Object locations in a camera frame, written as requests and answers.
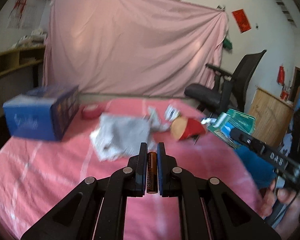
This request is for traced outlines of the green teal paper box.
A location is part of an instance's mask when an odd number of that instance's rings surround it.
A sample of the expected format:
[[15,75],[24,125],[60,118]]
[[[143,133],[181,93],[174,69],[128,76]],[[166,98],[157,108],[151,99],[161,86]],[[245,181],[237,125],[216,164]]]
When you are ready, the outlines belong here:
[[244,133],[252,135],[255,130],[255,122],[256,119],[252,115],[228,109],[226,113],[221,113],[218,118],[211,121],[207,129],[232,148],[238,149],[241,145],[231,139],[231,130],[237,128]]

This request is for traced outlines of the brown AA battery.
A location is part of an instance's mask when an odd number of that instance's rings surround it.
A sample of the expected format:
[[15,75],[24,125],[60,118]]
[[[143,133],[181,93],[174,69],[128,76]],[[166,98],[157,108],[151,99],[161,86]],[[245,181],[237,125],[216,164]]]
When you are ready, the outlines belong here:
[[147,193],[156,194],[158,192],[157,175],[157,154],[149,152],[147,154]]

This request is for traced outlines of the blue plastic stool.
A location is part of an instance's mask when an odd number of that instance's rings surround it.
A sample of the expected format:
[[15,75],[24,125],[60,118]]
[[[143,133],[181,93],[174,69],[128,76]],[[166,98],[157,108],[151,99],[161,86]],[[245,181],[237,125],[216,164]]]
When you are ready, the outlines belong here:
[[275,179],[274,167],[258,157],[247,147],[241,146],[235,150],[235,153],[244,164],[247,171],[251,174],[255,184],[259,189],[268,187]]

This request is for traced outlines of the wooden cabinet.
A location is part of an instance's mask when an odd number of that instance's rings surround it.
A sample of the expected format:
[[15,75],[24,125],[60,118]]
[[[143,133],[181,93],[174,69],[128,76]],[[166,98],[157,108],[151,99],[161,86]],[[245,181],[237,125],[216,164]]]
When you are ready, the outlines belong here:
[[255,117],[253,137],[271,147],[278,147],[294,113],[292,105],[258,87],[249,115]]

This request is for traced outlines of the crumpled grey tissue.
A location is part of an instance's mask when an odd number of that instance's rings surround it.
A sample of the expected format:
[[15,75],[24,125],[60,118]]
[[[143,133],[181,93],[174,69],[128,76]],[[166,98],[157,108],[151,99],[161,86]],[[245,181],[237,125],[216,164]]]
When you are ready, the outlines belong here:
[[99,161],[115,161],[139,153],[141,143],[149,150],[156,149],[155,132],[167,132],[169,123],[159,118],[154,107],[148,107],[148,116],[136,117],[103,113],[99,127],[90,133],[90,141]]

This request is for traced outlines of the red snack cone wrapper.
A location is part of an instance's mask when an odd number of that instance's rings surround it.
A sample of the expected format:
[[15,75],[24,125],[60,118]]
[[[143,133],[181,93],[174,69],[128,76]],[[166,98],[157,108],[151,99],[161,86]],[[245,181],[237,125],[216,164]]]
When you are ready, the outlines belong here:
[[180,141],[205,135],[207,129],[200,121],[194,118],[180,116],[172,121],[170,133],[175,140]]

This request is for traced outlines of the red hanging lantern decoration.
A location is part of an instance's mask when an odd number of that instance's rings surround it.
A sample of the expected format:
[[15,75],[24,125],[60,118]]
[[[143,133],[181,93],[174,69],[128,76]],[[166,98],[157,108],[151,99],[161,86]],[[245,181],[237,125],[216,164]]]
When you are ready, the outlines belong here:
[[277,83],[282,86],[285,84],[285,70],[284,70],[283,65],[279,66],[279,72],[277,75]]

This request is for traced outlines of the black office chair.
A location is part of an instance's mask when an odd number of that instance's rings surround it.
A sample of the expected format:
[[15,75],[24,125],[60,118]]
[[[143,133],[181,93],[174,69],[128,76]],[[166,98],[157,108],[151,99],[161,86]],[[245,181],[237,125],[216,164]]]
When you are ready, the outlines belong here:
[[185,88],[184,95],[199,102],[198,110],[207,110],[211,115],[221,114],[229,109],[244,112],[249,82],[266,52],[263,50],[245,55],[232,74],[207,63],[206,67],[215,74],[214,86],[207,88],[199,83],[192,83]]

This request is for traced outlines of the pink tape roll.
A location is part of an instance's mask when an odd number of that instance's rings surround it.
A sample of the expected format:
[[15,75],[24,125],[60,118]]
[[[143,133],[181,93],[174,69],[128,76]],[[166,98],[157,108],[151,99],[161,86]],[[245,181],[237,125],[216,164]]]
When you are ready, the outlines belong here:
[[99,104],[86,105],[81,110],[83,120],[93,120],[101,116],[105,111],[105,107]]

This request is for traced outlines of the small white crumpled wrapper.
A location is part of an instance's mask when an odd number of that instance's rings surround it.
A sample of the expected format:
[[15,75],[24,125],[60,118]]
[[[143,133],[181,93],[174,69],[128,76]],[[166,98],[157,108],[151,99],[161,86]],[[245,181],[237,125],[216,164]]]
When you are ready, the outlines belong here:
[[173,122],[181,115],[180,111],[173,105],[169,105],[165,111],[164,118],[166,121]]

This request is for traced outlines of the blue cardboard box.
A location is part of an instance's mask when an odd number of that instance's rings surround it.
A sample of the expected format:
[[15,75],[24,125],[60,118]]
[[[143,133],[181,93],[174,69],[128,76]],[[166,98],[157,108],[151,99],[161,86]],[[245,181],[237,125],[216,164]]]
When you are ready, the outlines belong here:
[[11,136],[61,141],[79,110],[79,90],[78,86],[39,87],[2,107]]

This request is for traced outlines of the green hanging item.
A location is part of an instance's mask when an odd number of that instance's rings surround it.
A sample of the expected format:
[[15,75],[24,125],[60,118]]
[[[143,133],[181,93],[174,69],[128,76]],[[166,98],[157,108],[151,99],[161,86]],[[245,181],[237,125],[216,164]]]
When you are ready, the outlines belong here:
[[233,49],[232,42],[227,36],[223,40],[223,48],[227,51],[232,51]]

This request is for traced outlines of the large pink hanging sheet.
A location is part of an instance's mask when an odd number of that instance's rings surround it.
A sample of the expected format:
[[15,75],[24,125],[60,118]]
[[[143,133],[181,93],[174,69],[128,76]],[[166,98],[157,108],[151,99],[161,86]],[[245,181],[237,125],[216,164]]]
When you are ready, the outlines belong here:
[[226,12],[176,0],[53,0],[43,84],[181,97],[213,87],[227,31]]

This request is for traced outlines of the red paper wall poster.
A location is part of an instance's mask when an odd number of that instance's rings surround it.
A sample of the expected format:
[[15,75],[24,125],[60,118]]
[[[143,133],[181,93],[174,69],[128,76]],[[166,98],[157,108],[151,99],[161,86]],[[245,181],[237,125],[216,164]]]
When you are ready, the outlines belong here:
[[244,33],[251,29],[250,22],[249,22],[243,9],[233,11],[232,15],[233,15],[241,33]]

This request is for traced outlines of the wooden wall shelf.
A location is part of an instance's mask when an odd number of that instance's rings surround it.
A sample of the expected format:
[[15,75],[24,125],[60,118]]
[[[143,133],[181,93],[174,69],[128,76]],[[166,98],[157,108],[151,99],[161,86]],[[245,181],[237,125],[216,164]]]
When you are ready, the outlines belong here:
[[0,79],[27,67],[43,63],[44,45],[9,49],[0,52]]

